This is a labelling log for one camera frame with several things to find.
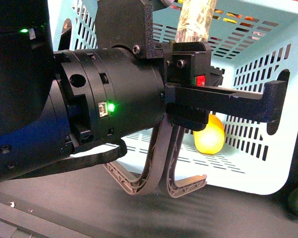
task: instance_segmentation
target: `green led light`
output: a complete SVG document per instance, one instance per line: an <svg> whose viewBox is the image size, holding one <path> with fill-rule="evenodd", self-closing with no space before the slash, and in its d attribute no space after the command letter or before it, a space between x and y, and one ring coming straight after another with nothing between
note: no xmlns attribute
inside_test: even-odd
<svg viewBox="0 0 298 238"><path fill-rule="evenodd" d="M29 32L29 30L28 29L22 29L22 30L20 30L20 32L21 33L27 33L27 32Z"/></svg>
<svg viewBox="0 0 298 238"><path fill-rule="evenodd" d="M110 112L114 112L115 111L115 104L113 104L113 103L110 103L110 104L108 104L108 106L107 106L107 108L108 108L108 111L110 111Z"/></svg>

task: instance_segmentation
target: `red switch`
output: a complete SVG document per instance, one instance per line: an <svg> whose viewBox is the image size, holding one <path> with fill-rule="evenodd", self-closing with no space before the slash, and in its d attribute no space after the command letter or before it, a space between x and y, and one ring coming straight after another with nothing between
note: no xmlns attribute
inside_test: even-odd
<svg viewBox="0 0 298 238"><path fill-rule="evenodd" d="M197 76L197 86L205 86L205 76Z"/></svg>

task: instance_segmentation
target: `plastic wrap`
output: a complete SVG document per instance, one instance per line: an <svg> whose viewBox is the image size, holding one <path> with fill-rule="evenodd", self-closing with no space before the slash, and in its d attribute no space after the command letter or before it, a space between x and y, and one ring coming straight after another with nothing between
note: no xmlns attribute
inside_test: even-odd
<svg viewBox="0 0 298 238"><path fill-rule="evenodd" d="M207 41L217 0L185 0L176 42Z"/></svg>

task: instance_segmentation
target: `yellow ball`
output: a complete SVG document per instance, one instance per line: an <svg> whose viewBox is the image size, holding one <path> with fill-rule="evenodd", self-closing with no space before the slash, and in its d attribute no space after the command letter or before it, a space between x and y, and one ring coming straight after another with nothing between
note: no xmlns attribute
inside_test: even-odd
<svg viewBox="0 0 298 238"><path fill-rule="evenodd" d="M213 155L222 150L225 140L223 123L213 115L209 115L209 123L204 130L194 131L194 142L198 151L203 154Z"/></svg>

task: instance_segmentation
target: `black cable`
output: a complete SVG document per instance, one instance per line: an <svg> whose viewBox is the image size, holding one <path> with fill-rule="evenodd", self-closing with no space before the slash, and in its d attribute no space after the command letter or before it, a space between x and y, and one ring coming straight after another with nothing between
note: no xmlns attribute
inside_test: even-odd
<svg viewBox="0 0 298 238"><path fill-rule="evenodd" d="M122 139L111 142L111 144L118 145L118 147L95 155L60 160L40 169L31 171L27 174L15 177L13 179L29 179L80 170L93 167L95 165L113 162L127 154L127 146Z"/></svg>

